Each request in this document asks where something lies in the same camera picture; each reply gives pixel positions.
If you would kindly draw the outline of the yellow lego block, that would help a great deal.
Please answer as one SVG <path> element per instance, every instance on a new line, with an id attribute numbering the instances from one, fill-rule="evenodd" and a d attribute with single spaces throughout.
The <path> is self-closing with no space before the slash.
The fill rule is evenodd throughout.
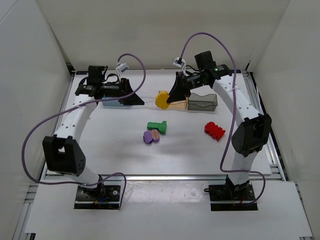
<path id="1" fill-rule="evenodd" d="M 155 97 L 155 105 L 162 110 L 166 110 L 170 106 L 170 103 L 167 103 L 168 98 L 169 93 L 167 91 L 160 91 Z"/>

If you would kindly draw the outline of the green lego block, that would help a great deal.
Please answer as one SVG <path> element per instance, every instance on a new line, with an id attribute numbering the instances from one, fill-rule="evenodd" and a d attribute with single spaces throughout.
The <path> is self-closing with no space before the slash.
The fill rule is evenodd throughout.
<path id="1" fill-rule="evenodd" d="M 157 130 L 161 135 L 165 135 L 167 131 L 167 122 L 165 120 L 162 122 L 148 122 L 147 130 Z"/>

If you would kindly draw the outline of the purple lego block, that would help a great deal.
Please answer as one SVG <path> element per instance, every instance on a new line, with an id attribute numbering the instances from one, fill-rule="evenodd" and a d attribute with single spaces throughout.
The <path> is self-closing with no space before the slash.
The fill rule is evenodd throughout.
<path id="1" fill-rule="evenodd" d="M 157 129 L 152 129 L 150 131 L 150 133 L 151 133 L 152 141 L 154 143 L 158 143 L 160 141 L 160 133 L 159 133 L 159 131 Z"/>
<path id="2" fill-rule="evenodd" d="M 152 133 L 150 131 L 147 130 L 143 133 L 143 141 L 147 145 L 150 145 L 153 142 Z"/>

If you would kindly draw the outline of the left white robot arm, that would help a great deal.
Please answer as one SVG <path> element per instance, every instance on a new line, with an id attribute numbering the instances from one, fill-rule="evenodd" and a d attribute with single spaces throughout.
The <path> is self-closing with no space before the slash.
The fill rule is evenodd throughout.
<path id="1" fill-rule="evenodd" d="M 127 78 L 118 77 L 108 82 L 106 67 L 90 65 L 88 75 L 75 91 L 73 104 L 76 109 L 67 113 L 64 122 L 52 136 L 42 141 L 49 171 L 66 175 L 86 189 L 97 189 L 101 176 L 86 166 L 86 156 L 79 142 L 91 113 L 99 100 L 117 101 L 124 106 L 143 106 L 144 101 L 134 93 Z"/>

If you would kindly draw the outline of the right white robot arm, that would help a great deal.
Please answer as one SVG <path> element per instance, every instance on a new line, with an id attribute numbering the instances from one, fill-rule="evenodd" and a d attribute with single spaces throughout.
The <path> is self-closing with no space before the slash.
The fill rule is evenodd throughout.
<path id="1" fill-rule="evenodd" d="M 226 183 L 237 192 L 249 184 L 249 172 L 254 159 L 268 142 L 272 119 L 252 106 L 233 83 L 236 72 L 225 64 L 217 65 L 210 51 L 199 53 L 194 58 L 198 71 L 189 75 L 176 72 L 167 103 L 183 101 L 191 95 L 191 90 L 202 86 L 210 86 L 220 96 L 237 126 L 231 137 L 234 159 L 226 178 Z"/>

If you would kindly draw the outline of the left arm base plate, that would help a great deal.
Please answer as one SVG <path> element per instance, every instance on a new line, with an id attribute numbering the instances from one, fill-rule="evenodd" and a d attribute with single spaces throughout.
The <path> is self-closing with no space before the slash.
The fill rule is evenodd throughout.
<path id="1" fill-rule="evenodd" d="M 77 187 L 73 208 L 76 210 L 119 210 L 122 202 L 120 184 L 101 183 L 96 188 Z"/>

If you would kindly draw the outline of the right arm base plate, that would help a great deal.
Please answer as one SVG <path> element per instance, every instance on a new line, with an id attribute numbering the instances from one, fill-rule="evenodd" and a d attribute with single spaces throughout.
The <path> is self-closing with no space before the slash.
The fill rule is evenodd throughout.
<path id="1" fill-rule="evenodd" d="M 257 203 L 251 184 L 238 193 L 229 193 L 223 184 L 209 185 L 203 190 L 209 194 L 210 210 L 212 212 L 257 211 Z"/>

